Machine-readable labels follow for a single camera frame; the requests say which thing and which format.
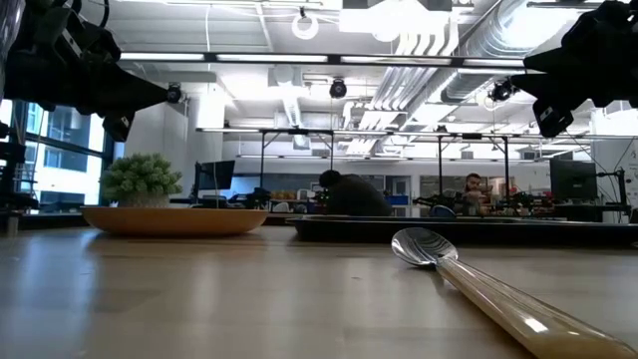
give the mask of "spoon handle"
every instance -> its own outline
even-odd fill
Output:
[[[638,358],[622,341],[455,259],[437,271],[537,358]]]

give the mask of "white wall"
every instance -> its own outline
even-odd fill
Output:
[[[189,166],[187,161],[187,131],[185,105],[159,104],[138,111],[125,143],[124,155],[162,154],[170,161],[173,171],[185,176],[194,171],[194,162]],[[179,182],[184,191],[190,190],[187,183],[184,178]]]
[[[183,192],[177,196],[190,194],[195,162],[221,160],[222,134],[196,132],[198,113],[199,99],[141,110],[125,143],[125,156],[159,153],[170,161],[173,171],[181,172]]]

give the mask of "light fixture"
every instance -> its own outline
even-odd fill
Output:
[[[203,54],[188,53],[142,53],[125,52],[120,60],[129,61],[181,61],[181,62],[201,62],[204,60]]]
[[[361,135],[361,136],[386,136],[392,132],[388,131],[347,131],[347,130],[335,130],[335,135]]]
[[[255,4],[260,4],[264,7],[286,7],[291,6],[304,6],[306,8],[322,8],[321,2],[315,1],[241,1],[241,0],[118,0],[120,2],[144,2],[144,3],[156,3],[165,5],[225,5],[228,7],[254,7]]]
[[[197,128],[199,132],[211,132],[211,133],[253,133],[256,134],[259,132],[258,129],[208,129],[208,128]]]
[[[303,19],[310,20],[310,27],[306,30],[301,30],[299,28],[299,22]],[[292,20],[292,33],[301,40],[311,40],[319,33],[319,21],[317,18],[312,15],[301,16],[301,14],[297,14],[295,18]]]
[[[464,66],[483,68],[518,68],[524,69],[522,59],[465,59]]]
[[[452,63],[450,58],[436,56],[342,56],[344,64],[358,65],[404,65],[444,67]]]
[[[458,69],[457,72],[462,75],[524,75],[525,70],[508,70],[508,69]]]
[[[264,155],[265,159],[279,159],[279,156]],[[261,159],[261,155],[237,155],[238,159]]]
[[[218,62],[248,63],[327,63],[326,55],[218,54]]]

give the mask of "man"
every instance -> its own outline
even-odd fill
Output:
[[[480,183],[481,180],[478,174],[469,174],[466,177],[466,188],[463,195],[465,200],[463,205],[464,215],[485,215],[480,206],[480,200],[483,198],[480,192]]]
[[[326,171],[319,184],[328,188],[328,214],[389,216],[392,207],[371,184],[357,175],[343,175]]]

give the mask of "table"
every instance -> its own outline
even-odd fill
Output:
[[[0,239],[0,358],[530,358],[387,244],[92,229]],[[461,259],[638,347],[638,252],[461,247]]]

